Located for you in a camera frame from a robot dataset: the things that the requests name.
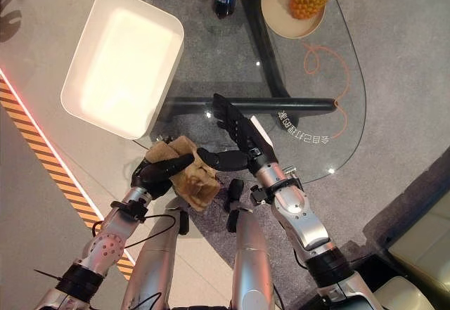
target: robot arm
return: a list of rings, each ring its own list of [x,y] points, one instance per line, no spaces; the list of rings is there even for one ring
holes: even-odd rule
[[[102,222],[101,230],[84,247],[82,255],[65,272],[59,284],[50,289],[35,310],[83,310],[100,287],[108,269],[122,257],[125,243],[145,220],[150,202],[172,186],[169,177],[189,166],[191,154],[155,164],[143,160],[134,171],[131,189]]]
[[[256,120],[244,117],[224,97],[215,94],[214,116],[237,143],[240,154],[209,153],[199,149],[198,154],[211,167],[229,171],[247,167],[262,187],[252,187],[255,205],[269,203],[271,210],[294,247],[301,261],[316,281],[318,293],[325,303],[332,305],[354,296],[363,297],[372,309],[382,310],[381,304],[368,289],[361,276],[353,271],[344,255],[331,241],[327,230],[312,212],[307,195],[293,168],[283,171],[276,159],[269,137]],[[230,157],[238,165],[230,166]]]

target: yellow and black striped tape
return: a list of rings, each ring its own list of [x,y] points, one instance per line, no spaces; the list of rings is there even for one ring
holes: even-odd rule
[[[50,174],[50,177],[55,181],[67,201],[77,211],[84,224],[91,228],[94,222],[100,220],[99,215],[97,215],[91,203],[89,203],[85,195],[78,188],[75,183],[75,178],[72,179],[73,175],[70,175],[65,165],[63,166],[59,155],[57,155],[53,147],[49,144],[47,138],[32,119],[1,70],[0,104],[13,120],[14,125],[18,128],[23,138],[25,138],[34,154],[42,163],[42,166]],[[126,254],[118,261],[117,267],[124,274],[124,277],[129,280],[133,271],[133,263]]]

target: towel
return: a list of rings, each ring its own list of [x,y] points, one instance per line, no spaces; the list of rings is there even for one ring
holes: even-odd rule
[[[150,162],[173,159],[180,155],[193,154],[194,162],[183,171],[172,176],[170,181],[175,192],[185,199],[193,209],[203,211],[220,190],[216,170],[207,166],[197,154],[197,146],[186,136],[180,136],[171,143],[157,142],[146,153]]]

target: glass tabletop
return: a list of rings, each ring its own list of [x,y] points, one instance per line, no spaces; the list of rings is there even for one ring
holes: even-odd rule
[[[305,183],[334,173],[352,156],[364,128],[366,94],[337,0],[328,2],[323,22],[303,39],[266,27],[260,0],[237,0],[234,13],[221,20],[212,0],[143,1],[176,16],[185,32],[152,140],[186,135],[211,151],[236,148],[206,101],[220,93],[247,102],[245,114],[255,114],[266,129],[280,163],[295,165]],[[292,111],[285,99],[276,100],[283,96],[319,108]]]

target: white tray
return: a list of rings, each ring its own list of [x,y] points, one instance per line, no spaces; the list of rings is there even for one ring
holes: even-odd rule
[[[95,0],[72,59],[66,111],[128,139],[150,131],[184,47],[183,25],[140,0]]]

